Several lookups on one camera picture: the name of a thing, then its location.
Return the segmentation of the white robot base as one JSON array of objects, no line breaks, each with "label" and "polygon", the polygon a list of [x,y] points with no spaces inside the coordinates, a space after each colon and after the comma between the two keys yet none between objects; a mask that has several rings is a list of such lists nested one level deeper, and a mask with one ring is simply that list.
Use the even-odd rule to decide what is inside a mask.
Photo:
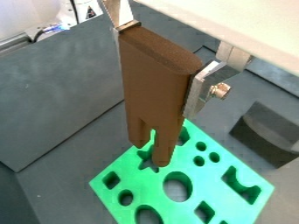
[{"label": "white robot base", "polygon": [[98,0],[58,0],[58,3],[57,15],[25,31],[33,43],[103,14]]}]

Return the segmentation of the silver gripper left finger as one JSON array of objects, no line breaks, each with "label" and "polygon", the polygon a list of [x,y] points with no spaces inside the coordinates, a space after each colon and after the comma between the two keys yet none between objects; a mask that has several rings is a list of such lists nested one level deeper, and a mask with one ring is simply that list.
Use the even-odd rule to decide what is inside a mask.
[{"label": "silver gripper left finger", "polygon": [[119,47],[119,35],[142,23],[135,20],[129,0],[102,0],[102,3],[113,22],[114,38]]}]

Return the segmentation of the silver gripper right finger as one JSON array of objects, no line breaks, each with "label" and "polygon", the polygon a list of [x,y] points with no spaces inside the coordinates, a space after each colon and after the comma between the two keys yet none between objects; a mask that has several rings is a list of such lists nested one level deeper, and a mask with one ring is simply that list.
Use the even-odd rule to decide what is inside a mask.
[{"label": "silver gripper right finger", "polygon": [[232,86],[225,81],[245,71],[253,59],[254,56],[249,52],[225,41],[219,43],[217,59],[211,60],[191,77],[182,112],[186,118],[197,116],[213,97],[226,99]]}]

